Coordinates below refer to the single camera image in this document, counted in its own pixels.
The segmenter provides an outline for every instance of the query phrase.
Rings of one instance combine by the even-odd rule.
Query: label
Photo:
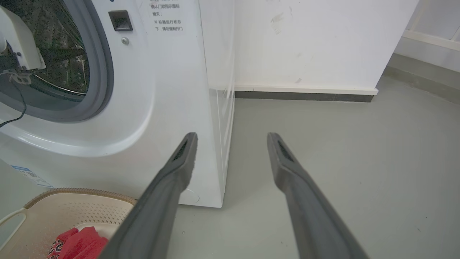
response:
[[[182,4],[178,0],[151,0],[153,25],[158,32],[183,31]]]
[[[40,186],[48,187],[48,188],[54,188],[49,183],[41,179],[38,175],[34,174],[31,170],[29,170],[29,168],[14,166],[14,165],[12,165],[11,167],[21,172],[25,177],[33,181],[36,185],[40,185]]]

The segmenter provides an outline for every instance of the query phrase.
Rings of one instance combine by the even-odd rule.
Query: scuff mark on wall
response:
[[[276,15],[271,19],[271,27],[275,31],[275,34],[281,33],[281,21],[283,20],[283,12]]]

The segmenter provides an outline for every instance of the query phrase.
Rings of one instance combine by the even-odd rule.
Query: screw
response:
[[[125,45],[128,45],[128,44],[129,44],[129,39],[126,38],[126,37],[123,37],[123,38],[121,38],[121,42],[122,42],[123,44],[125,44]]]

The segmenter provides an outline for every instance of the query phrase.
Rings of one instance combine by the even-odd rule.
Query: red clothing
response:
[[[94,227],[73,228],[57,237],[47,259],[96,259],[107,241]]]

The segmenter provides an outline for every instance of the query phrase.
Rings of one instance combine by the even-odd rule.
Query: white washing machine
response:
[[[196,132],[195,169],[179,202],[222,206],[234,110],[234,0],[0,5],[7,42],[0,123],[19,117],[23,101],[27,107],[0,128],[0,159],[39,185],[138,198],[185,134]],[[35,53],[24,42],[27,28]]]

